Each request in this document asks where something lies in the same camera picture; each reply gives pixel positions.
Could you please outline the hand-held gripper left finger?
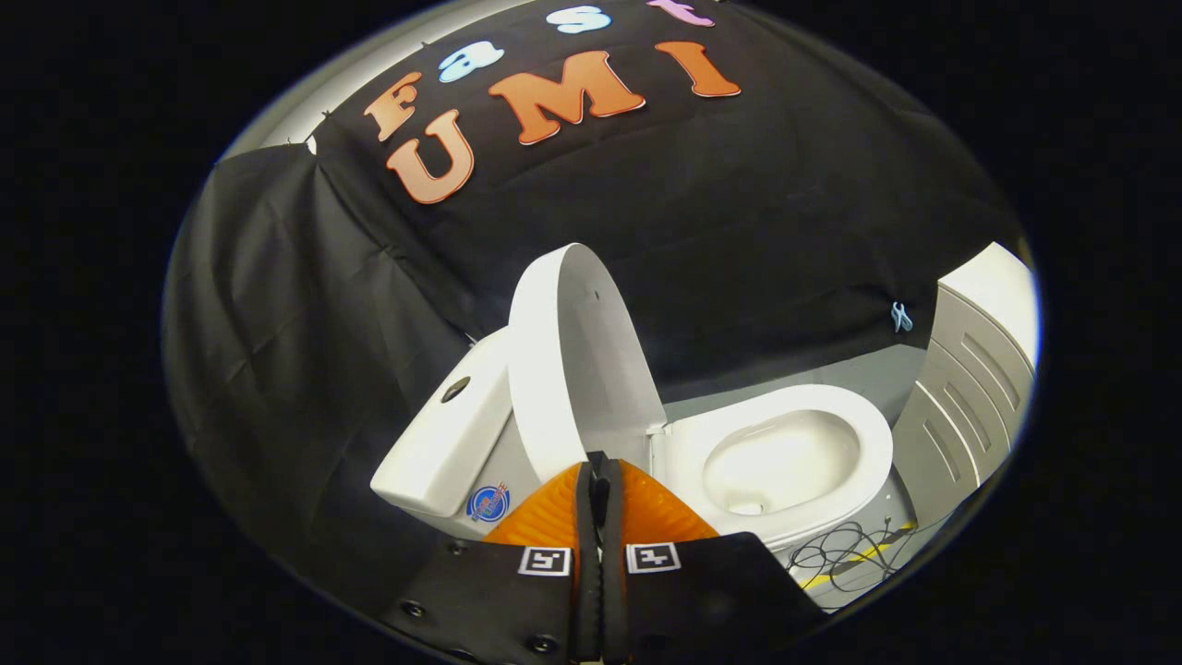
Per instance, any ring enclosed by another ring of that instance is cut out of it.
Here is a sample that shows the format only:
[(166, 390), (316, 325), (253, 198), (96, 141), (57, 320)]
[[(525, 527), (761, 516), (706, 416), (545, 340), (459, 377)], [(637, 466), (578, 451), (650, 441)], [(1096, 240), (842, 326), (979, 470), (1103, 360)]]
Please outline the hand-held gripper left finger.
[(383, 620), (465, 661), (599, 661), (595, 467), (558, 472), (482, 539), (444, 537)]

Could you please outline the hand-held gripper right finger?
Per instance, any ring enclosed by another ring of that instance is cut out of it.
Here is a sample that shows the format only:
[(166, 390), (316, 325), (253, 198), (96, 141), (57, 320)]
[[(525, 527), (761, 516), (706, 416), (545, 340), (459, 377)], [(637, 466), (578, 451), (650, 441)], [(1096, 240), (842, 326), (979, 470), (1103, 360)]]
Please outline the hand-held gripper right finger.
[(657, 481), (600, 459), (604, 661), (761, 661), (826, 614), (756, 534), (717, 535)]

